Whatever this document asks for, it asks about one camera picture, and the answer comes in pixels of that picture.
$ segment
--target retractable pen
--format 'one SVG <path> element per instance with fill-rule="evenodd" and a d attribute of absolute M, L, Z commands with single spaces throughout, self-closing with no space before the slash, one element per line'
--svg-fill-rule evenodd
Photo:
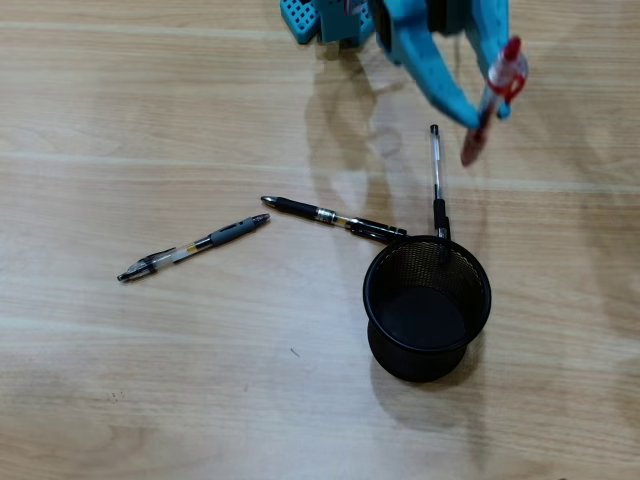
<path fill-rule="evenodd" d="M 225 243 L 235 240 L 238 237 L 246 235 L 247 233 L 251 233 L 258 227 L 267 223 L 268 220 L 268 213 L 249 217 L 241 222 L 221 228 L 217 232 L 213 232 L 211 235 L 183 247 L 170 248 L 162 252 L 152 253 L 131 265 L 129 270 L 122 275 L 118 275 L 118 280 L 123 283 L 127 283 L 148 275 L 153 275 L 154 273 L 170 267 L 171 265 L 177 265 L 198 253 L 204 252 L 210 248 L 219 247 Z"/>
<path fill-rule="evenodd" d="M 513 37 L 489 69 L 480 105 L 480 128 L 468 130 L 460 154 L 462 165 L 471 165 L 482 153 L 489 139 L 491 120 L 501 102 L 510 105 L 522 91 L 529 75 L 526 57 L 521 52 L 522 41 Z"/>
<path fill-rule="evenodd" d="M 333 210 L 296 202 L 288 198 L 262 197 L 262 201 L 266 205 L 281 212 L 290 213 L 316 222 L 337 225 L 359 237 L 369 238 L 385 244 L 393 243 L 407 237 L 407 231 L 397 227 L 383 225 L 372 222 L 371 220 L 365 220 L 364 218 L 344 217 Z"/>
<path fill-rule="evenodd" d="M 449 217 L 442 193 L 442 157 L 440 150 L 440 130 L 431 125 L 431 161 L 433 165 L 433 221 L 436 235 L 451 240 Z"/>

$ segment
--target red pen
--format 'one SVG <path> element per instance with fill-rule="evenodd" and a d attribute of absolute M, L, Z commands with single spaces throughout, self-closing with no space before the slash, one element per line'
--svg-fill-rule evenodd
<path fill-rule="evenodd" d="M 460 159 L 468 167 L 475 162 L 489 139 L 491 119 L 504 101 L 507 105 L 524 88 L 529 74 L 526 57 L 520 51 L 522 41 L 513 37 L 489 69 L 487 86 L 480 106 L 480 128 L 467 131 Z"/>

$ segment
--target robotic hand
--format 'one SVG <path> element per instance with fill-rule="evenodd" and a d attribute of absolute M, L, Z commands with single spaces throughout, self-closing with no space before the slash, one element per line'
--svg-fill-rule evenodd
<path fill-rule="evenodd" d="M 434 107 L 467 128 L 480 126 L 480 113 L 456 85 L 432 34 L 464 31 L 486 78 L 509 39 L 509 0 L 280 0 L 280 7 L 300 43 L 319 32 L 325 43 L 359 45 L 375 29 L 389 60 L 404 66 Z M 502 105 L 498 116 L 510 113 Z"/>
<path fill-rule="evenodd" d="M 467 128 L 478 128 L 480 112 L 456 85 L 432 32 L 464 31 L 486 78 L 509 39 L 508 0 L 369 0 L 369 8 L 389 60 L 405 67 L 434 107 Z M 510 114 L 508 105 L 498 111 L 500 118 Z"/>

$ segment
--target wood grain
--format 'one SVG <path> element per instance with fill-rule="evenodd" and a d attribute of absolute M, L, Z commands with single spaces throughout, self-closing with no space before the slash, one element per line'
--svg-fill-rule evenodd
<path fill-rule="evenodd" d="M 276 0 L 0 3 L 0 478 L 640 478 L 640 6 L 512 2 L 530 85 L 481 163 L 375 42 L 296 46 Z M 474 98 L 465 41 L 438 40 Z M 273 215 L 130 287 L 261 195 L 456 240 L 494 307 L 414 386 L 366 340 L 380 247 Z"/>

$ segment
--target mesh cup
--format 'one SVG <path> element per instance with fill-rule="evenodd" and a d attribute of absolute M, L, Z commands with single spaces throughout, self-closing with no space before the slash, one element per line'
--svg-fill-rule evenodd
<path fill-rule="evenodd" d="M 478 260 L 457 243 L 428 235 L 385 248 L 369 267 L 363 293 L 374 357 L 412 382 L 453 370 L 491 309 Z"/>

